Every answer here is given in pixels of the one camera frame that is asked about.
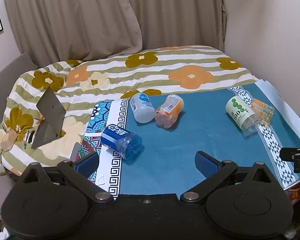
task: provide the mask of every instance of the circular pad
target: circular pad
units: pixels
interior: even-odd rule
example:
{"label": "circular pad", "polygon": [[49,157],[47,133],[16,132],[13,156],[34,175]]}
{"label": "circular pad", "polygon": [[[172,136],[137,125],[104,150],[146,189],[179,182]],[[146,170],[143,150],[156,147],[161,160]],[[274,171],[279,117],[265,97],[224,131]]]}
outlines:
{"label": "circular pad", "polygon": [[27,239],[66,234],[88,211],[85,196],[70,187],[30,182],[18,185],[11,193],[1,209],[4,222],[11,235]]}
{"label": "circular pad", "polygon": [[208,217],[219,229],[238,238],[283,234],[292,218],[292,205],[280,189],[259,183],[262,185],[241,183],[216,190],[206,202]]}

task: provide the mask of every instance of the white bottle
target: white bottle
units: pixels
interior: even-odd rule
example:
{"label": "white bottle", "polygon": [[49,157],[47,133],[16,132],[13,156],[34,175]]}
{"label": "white bottle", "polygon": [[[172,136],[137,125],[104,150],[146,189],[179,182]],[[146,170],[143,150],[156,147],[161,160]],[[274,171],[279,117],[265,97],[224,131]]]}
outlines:
{"label": "white bottle", "polygon": [[226,111],[240,127],[245,137],[257,132],[260,120],[255,112],[239,96],[230,98]]}
{"label": "white bottle", "polygon": [[130,106],[137,122],[147,123],[154,118],[155,109],[146,94],[136,93],[130,99]]}

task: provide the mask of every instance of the blue label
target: blue label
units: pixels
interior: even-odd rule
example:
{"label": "blue label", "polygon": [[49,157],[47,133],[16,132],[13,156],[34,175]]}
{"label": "blue label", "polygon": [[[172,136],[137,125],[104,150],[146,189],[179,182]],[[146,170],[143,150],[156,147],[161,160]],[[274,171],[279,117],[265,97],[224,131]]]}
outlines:
{"label": "blue label", "polygon": [[145,101],[145,102],[150,102],[150,100],[146,94],[141,94],[139,99],[141,99],[142,101]]}
{"label": "blue label", "polygon": [[101,134],[101,143],[118,151],[118,140],[126,137],[131,132],[115,124],[108,125]]}
{"label": "blue label", "polygon": [[124,128],[121,128],[115,124],[108,125],[103,131],[103,134],[106,134],[115,140],[120,140],[123,137],[126,137],[130,133],[131,133],[130,131],[125,130]]}

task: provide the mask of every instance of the gray sofa arm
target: gray sofa arm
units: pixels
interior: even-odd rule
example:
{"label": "gray sofa arm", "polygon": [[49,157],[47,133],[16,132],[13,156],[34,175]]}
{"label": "gray sofa arm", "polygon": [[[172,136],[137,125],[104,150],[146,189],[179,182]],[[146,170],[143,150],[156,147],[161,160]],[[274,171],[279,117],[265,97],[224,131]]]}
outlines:
{"label": "gray sofa arm", "polygon": [[23,73],[37,68],[29,54],[23,53],[0,72],[0,124],[13,85]]}

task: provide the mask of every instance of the barcode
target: barcode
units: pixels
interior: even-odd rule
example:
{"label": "barcode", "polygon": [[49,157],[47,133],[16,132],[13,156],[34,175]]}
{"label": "barcode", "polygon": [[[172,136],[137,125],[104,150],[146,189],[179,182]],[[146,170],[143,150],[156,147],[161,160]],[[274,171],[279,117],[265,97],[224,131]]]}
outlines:
{"label": "barcode", "polygon": [[171,104],[170,106],[167,107],[168,110],[172,110],[175,107],[174,104]]}
{"label": "barcode", "polygon": [[137,104],[134,99],[131,99],[130,106],[131,106],[132,111],[135,112],[137,109]]}

